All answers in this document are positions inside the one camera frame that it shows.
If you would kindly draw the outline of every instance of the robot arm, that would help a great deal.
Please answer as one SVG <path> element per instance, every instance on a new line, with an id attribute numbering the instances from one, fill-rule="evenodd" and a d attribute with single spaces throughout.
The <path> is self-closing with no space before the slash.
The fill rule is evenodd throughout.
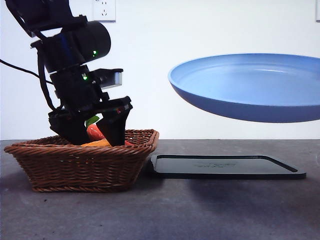
<path id="1" fill-rule="evenodd" d="M 50 128 L 75 145 L 88 143 L 85 121 L 101 113 L 97 126 L 112 146 L 123 145 L 126 119 L 132 109 L 128 96 L 109 99 L 104 88 L 121 84 L 122 69 L 90 71 L 85 63 L 107 55 L 111 39 L 107 29 L 86 16 L 73 17 L 68 0 L 5 0 L 26 33 L 37 36 L 40 85 L 48 106 Z M 41 31 L 61 28 L 51 37 Z M 45 68 L 61 106 L 54 107 L 49 96 Z"/>

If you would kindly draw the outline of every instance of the blue bowl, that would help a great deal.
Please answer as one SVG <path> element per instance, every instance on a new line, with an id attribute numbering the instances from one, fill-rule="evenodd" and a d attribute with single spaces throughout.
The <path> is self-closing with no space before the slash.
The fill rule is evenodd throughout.
<path id="1" fill-rule="evenodd" d="M 213 114 L 265 123 L 320 119 L 320 58 L 210 56 L 176 66 L 168 78 L 184 100 Z"/>

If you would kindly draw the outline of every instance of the cable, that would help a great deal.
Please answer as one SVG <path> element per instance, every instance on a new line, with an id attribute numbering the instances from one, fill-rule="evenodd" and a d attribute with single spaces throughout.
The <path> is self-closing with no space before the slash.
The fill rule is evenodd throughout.
<path id="1" fill-rule="evenodd" d="M 53 110 L 57 110 L 52 103 L 52 100 L 49 95 L 48 87 L 46 84 L 46 75 L 45 75 L 45 64 L 44 64 L 44 57 L 42 52 L 38 51 L 38 71 L 39 71 L 39 79 L 40 79 L 40 86 L 45 97 L 46 103 L 48 106 Z"/>
<path id="2" fill-rule="evenodd" d="M 14 69 L 23 71 L 23 72 L 25 72 L 25 73 L 32 74 L 33 76 L 37 77 L 38 79 L 40 78 L 39 75 L 36 74 L 36 73 L 34 73 L 33 71 L 29 71 L 29 70 L 26 70 L 26 69 L 24 69 L 24 68 L 21 68 L 21 67 L 12 65 L 12 64 L 10 64 L 10 63 L 8 63 L 8 62 L 6 62 L 6 61 L 3 61 L 2 59 L 0 59 L 0 63 L 2 63 L 2 64 L 4 64 L 4 65 L 7 65 L 8 67 L 11 67 L 11 68 L 14 68 Z"/>

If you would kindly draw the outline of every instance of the gray table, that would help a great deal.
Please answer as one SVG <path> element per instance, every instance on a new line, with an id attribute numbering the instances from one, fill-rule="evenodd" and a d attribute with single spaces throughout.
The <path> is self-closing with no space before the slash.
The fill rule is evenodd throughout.
<path id="1" fill-rule="evenodd" d="M 37 193 L 1 142 L 1 240 L 320 240 L 320 140 L 160 140 L 154 154 L 269 155 L 303 180 L 158 179 Z"/>

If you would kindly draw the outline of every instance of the brown wicker basket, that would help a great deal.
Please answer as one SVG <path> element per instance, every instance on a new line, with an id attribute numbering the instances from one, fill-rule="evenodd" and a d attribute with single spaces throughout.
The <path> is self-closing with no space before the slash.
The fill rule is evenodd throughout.
<path id="1" fill-rule="evenodd" d="M 159 133 L 126 130 L 134 145 L 76 146 L 60 136 L 15 143 L 4 148 L 28 175 L 37 192 L 119 192 L 136 181 L 147 156 L 157 147 Z"/>

